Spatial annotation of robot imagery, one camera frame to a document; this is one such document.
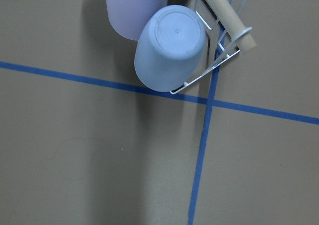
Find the purple pastel cup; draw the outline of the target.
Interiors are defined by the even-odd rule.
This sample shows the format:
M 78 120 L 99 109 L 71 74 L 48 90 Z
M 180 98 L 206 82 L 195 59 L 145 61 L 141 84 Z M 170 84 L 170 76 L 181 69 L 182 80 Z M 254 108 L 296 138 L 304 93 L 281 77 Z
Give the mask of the purple pastel cup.
M 106 0 L 108 19 L 122 37 L 138 40 L 149 19 L 168 0 Z

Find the blue pastel cup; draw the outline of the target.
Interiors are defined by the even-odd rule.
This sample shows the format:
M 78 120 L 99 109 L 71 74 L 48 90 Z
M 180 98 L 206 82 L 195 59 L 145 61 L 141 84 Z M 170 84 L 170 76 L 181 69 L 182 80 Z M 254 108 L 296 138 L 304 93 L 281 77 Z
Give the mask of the blue pastel cup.
M 205 28 L 188 7 L 169 5 L 157 11 L 138 40 L 134 67 L 139 80 L 157 92 L 182 86 L 199 64 Z

